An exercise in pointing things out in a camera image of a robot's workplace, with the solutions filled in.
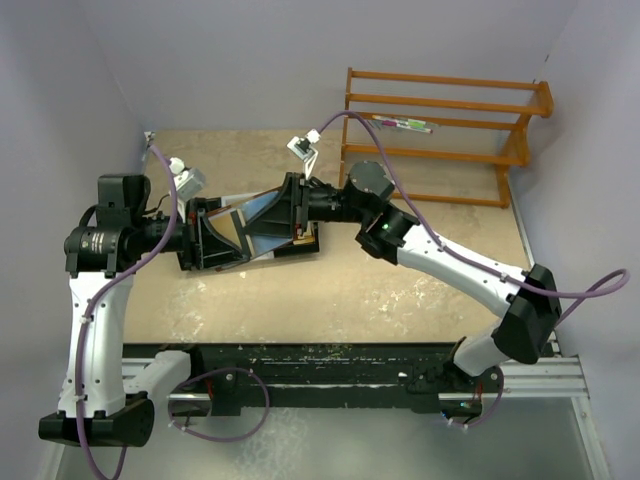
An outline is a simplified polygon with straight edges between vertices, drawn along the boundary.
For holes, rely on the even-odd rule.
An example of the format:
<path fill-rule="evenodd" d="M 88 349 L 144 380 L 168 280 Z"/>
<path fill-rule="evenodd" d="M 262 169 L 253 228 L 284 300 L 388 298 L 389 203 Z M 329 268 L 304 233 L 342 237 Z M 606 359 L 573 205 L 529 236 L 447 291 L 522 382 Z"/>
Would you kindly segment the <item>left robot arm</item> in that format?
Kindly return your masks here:
<path fill-rule="evenodd" d="M 56 410 L 38 424 L 40 439 L 69 446 L 142 447 L 160 401 L 202 387 L 206 368 L 230 363 L 221 344 L 125 345 L 131 272 L 160 242 L 167 217 L 149 218 L 149 179 L 103 175 L 98 201 L 64 243 L 72 299 L 67 372 Z"/>

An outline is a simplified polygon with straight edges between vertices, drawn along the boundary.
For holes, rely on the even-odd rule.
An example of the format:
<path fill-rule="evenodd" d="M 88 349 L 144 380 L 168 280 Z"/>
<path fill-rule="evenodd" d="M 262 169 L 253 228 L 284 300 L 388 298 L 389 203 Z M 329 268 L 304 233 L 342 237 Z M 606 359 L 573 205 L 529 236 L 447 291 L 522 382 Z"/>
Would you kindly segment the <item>brown leather card holder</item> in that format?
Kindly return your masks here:
<path fill-rule="evenodd" d="M 200 268 L 227 270 L 292 244 L 299 233 L 295 201 L 280 188 L 206 202 L 198 224 Z"/>

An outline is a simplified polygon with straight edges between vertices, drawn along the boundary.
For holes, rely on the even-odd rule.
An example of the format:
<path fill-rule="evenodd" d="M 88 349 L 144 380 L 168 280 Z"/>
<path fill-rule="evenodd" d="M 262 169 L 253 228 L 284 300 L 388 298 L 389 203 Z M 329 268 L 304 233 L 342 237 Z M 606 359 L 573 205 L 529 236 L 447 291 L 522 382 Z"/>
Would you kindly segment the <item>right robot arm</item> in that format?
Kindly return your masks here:
<path fill-rule="evenodd" d="M 376 162 L 359 162 L 346 183 L 335 188 L 317 178 L 287 173 L 283 184 L 259 195 L 247 208 L 244 231 L 271 243 L 291 241 L 310 222 L 354 223 L 356 240 L 371 257 L 426 273 L 467 294 L 498 319 L 476 337 L 460 340 L 445 366 L 446 383 L 467 391 L 487 369 L 507 360 L 536 363 L 560 317 L 549 269 L 524 271 L 430 233 L 419 220 L 396 207 L 392 181 Z"/>

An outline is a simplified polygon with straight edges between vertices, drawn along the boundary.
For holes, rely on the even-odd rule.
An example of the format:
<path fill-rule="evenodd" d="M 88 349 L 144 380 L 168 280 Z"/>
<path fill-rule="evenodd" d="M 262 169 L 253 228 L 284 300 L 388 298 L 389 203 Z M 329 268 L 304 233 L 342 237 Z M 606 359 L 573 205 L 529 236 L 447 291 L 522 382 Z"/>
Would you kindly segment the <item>gold credit card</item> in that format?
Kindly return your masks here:
<path fill-rule="evenodd" d="M 209 218 L 209 223 L 214 231 L 229 244 L 240 251 L 248 248 L 244 235 L 244 216 L 239 209 L 229 209 Z"/>

